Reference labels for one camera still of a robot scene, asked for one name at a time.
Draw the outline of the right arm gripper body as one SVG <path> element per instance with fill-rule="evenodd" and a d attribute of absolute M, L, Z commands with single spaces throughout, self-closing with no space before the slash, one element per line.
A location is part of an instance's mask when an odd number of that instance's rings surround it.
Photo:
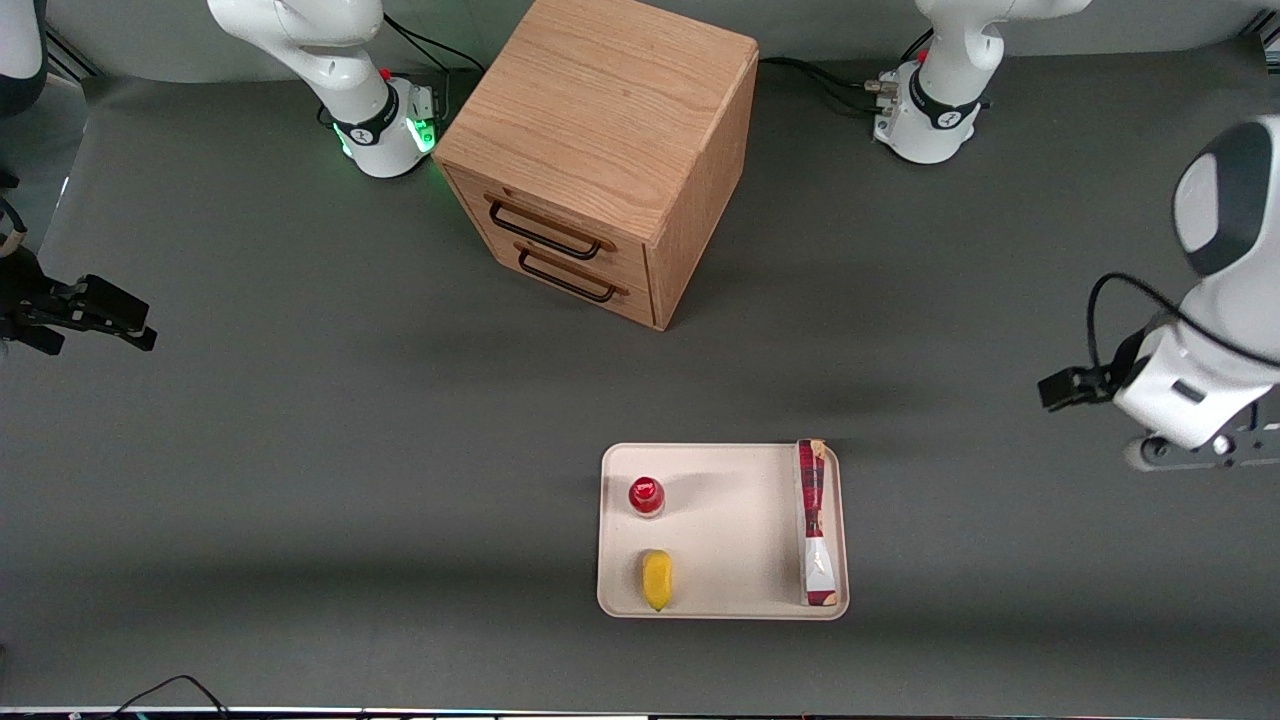
<path fill-rule="evenodd" d="M 1 258 L 1 337 L 14 340 L 14 316 L 23 301 L 47 292 L 47 277 L 33 251 L 24 245 Z"/>

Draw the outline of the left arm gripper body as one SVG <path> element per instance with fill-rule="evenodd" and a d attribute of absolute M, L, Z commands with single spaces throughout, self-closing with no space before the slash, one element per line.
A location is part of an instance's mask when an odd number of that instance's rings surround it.
<path fill-rule="evenodd" d="M 1190 331 L 1156 328 L 1143 340 L 1114 405 L 1151 433 L 1198 448 L 1276 383 L 1276 370 Z"/>

